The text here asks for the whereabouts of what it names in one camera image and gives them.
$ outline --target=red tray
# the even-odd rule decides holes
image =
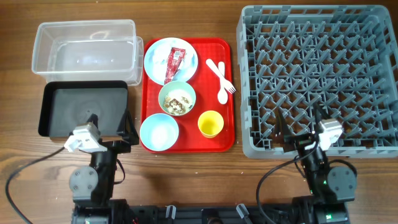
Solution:
[[[144,52],[158,39],[149,41]],[[225,63],[225,78],[232,81],[231,52],[229,45],[220,38],[187,38],[198,54],[198,69],[189,83],[197,95],[197,101],[192,110],[183,116],[173,116],[180,129],[177,142],[161,153],[191,153],[191,152],[223,152],[228,150],[235,141],[234,106],[232,94],[228,93],[228,102],[222,105],[217,100],[220,90],[220,80],[206,65],[210,58],[218,64]],[[141,124],[152,114],[164,113],[158,103],[159,91],[163,86],[153,82],[144,70],[142,78]],[[208,110],[219,112],[224,118],[223,130],[213,139],[205,138],[198,128],[199,116]],[[142,143],[141,146],[150,152]]]

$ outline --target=yellow cup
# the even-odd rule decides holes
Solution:
[[[206,138],[214,138],[224,127],[224,119],[217,111],[206,111],[198,119],[198,127]]]

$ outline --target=wood grain surface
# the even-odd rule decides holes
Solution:
[[[397,1],[138,1],[5,0],[0,4],[0,185],[9,174],[33,159],[61,147],[37,133],[45,80],[30,70],[37,27],[42,22],[92,19],[132,19],[147,42],[162,37],[221,37],[231,46],[236,142],[222,154],[154,155],[140,146],[119,156],[126,180],[114,188],[114,198],[130,205],[255,204],[261,176],[283,160],[253,160],[242,152],[240,79],[236,56],[236,26],[241,9],[250,4],[383,4],[395,30]],[[129,88],[129,107],[139,129],[141,87]],[[15,203],[34,223],[69,223],[72,193],[69,176],[88,165],[88,155],[61,152],[24,170],[11,183]],[[398,163],[396,159],[350,159],[359,172],[356,200],[350,202],[353,223],[398,223]],[[307,195],[308,186],[294,166],[272,175],[261,191],[263,202],[289,202]],[[0,223],[22,223],[0,194]]]

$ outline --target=plate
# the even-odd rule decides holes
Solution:
[[[148,77],[159,85],[166,79],[167,58],[172,47],[185,49],[185,58],[181,62],[173,81],[188,81],[198,68],[198,54],[187,41],[169,37],[158,40],[149,47],[144,58],[144,68]]]

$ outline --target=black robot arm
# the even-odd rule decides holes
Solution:
[[[293,135],[287,126],[283,114],[276,110],[277,124],[274,130],[274,141],[284,145],[284,151],[297,151],[298,158],[270,170],[267,177],[278,168],[301,161],[305,178],[311,195],[295,197],[292,209],[289,211],[290,223],[349,223],[346,202],[354,200],[357,172],[354,166],[342,160],[328,161],[327,149],[336,142],[343,132],[341,124],[329,117],[318,105],[314,106],[315,129],[312,133]],[[347,166],[332,167],[340,162]],[[259,201],[257,187],[257,204],[267,223],[280,223],[278,219],[270,218],[270,211],[264,210]]]
[[[127,201],[110,200],[115,182],[117,164],[124,174],[124,169],[118,161],[118,154],[131,152],[131,146],[138,144],[135,129],[132,132],[127,128],[121,134],[123,140],[103,142],[99,137],[98,117],[93,115],[88,123],[76,127],[74,137],[65,144],[74,149],[77,145],[82,151],[91,154],[89,166],[75,170],[70,176],[69,186],[73,193],[75,209],[72,213],[72,224],[131,224],[136,223],[136,216],[129,208]]]

